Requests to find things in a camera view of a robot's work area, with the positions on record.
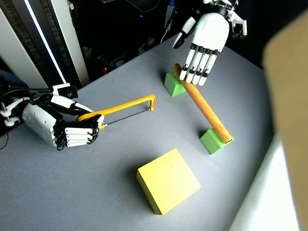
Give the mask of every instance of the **screw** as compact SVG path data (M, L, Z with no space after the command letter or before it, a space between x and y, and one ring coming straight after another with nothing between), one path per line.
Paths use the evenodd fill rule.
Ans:
M1 107L3 109L4 112L7 112L8 110L5 108L5 105L4 105L4 102L1 102Z

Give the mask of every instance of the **red light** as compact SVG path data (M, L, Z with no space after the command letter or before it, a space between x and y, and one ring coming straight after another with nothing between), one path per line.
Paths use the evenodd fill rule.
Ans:
M104 74L107 74L108 73L108 67L107 66L104 66L103 69L102 69L102 72Z

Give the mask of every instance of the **robotic hand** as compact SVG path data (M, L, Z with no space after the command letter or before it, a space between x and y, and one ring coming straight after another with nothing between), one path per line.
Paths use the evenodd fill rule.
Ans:
M198 22L180 79L186 78L187 83L192 82L200 86L205 84L218 53L225 46L229 34L228 21L231 22L233 38L244 39L247 35L246 20L234 12L238 6L237 0L233 4L228 0L203 0L203 2L212 5L212 12L201 16L200 12L195 11L173 44L175 49L180 47Z
M91 109L71 100L77 98L74 86L60 84L53 86L52 92L45 92L36 97L35 93L29 97L17 98L5 106L1 103L1 115L6 118L5 125L14 126L20 122L18 116L10 117L12 110L29 102L22 111L23 121L34 130L45 142L62 150L64 147L74 147L93 143L98 137L99 126L103 123L103 115L95 115L83 121L65 122L61 113L81 116L93 112Z

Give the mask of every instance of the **saw handle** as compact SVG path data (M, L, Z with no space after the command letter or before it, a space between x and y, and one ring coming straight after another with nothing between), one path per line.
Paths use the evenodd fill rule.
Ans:
M181 66L179 64L174 64L171 69L221 140L224 143L231 141L233 139L232 135L228 132L213 109L206 102L198 88L192 83L186 83L185 80L180 80L180 73L182 70Z
M118 105L118 106L115 106L115 107L111 107L111 108L108 108L108 109L104 109L104 110L100 110L100 111L91 112L91 113L81 115L80 117L77 118L77 121L82 121L84 119L91 118L95 115L106 116L108 114L111 114L111 113L114 113L114 112L117 112L117 111L121 111L123 109L129 108L129 107L132 107L132 106L135 106L135 105L138 105L140 103L147 102L147 101L151 101L150 110L153 111L154 108L155 108L156 97L155 97L155 95L148 95L148 96L142 97L140 99L136 99L136 100L133 100L133 101L130 101L130 102L127 102L127 103L124 103L124 104L121 104L121 105ZM100 125L100 130L102 130L104 128L105 128L105 126L102 123Z

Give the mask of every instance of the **white cable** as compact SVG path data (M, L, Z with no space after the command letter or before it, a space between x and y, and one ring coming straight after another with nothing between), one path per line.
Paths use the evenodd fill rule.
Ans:
M150 10L148 10L148 11L142 11L142 10L140 10L136 5L134 5L133 3L131 3L130 1L128 1L128 0L126 0L128 3L130 3L131 5L133 5L135 8L137 8L138 9L138 11L141 11L142 13L147 13L147 12L149 12L149 11L151 11L151 10L154 10L157 6L158 6L158 4L159 4L159 2L160 2L160 0L158 0L158 3L156 4L156 6L154 6L152 9L150 9Z
M162 39L160 40L160 43L162 43L162 42L163 42L163 39L164 39L164 37L166 36L167 32L168 32L168 30L166 30L166 32L164 33L164 35L163 35Z
M58 71L58 73L59 73L59 75L60 75L60 77L61 77L61 79L62 79L62 82L63 82L63 83L66 83L66 80L65 80L65 78L64 78L64 76L63 76L63 74L62 74L62 72L61 72L61 70L60 70L60 68L59 68L59 66L58 66L58 64L57 64L56 59L55 59L54 56L53 56L53 53L52 53L52 51L51 51L51 49L50 49L50 47L49 47L49 45L48 45L48 43L47 43L47 40L46 40L46 38L45 38L45 36L44 36L44 34L43 34L42 29L41 29L40 26L39 26L38 20L37 20L37 18L36 18L35 15L34 15L34 12L33 12L32 8L31 8L31 5L30 5L29 1L28 1L28 0L24 0L24 2L25 2L26 6L27 6L27 8L28 8L28 10L29 10L29 13L30 13L30 15L31 15L31 17L32 17L32 19L33 19L33 22L34 22L36 28L38 29L38 33L39 33L39 35L41 36L41 38L42 38L42 40L43 40L43 42L44 42L44 44L45 44L45 47L46 47L46 49L47 49L47 51L48 51L48 53L49 53L49 55L50 55L50 57L51 57L51 59L52 59L52 61L53 61L53 64L54 64L54 66L56 67L56 69L57 69L57 71Z

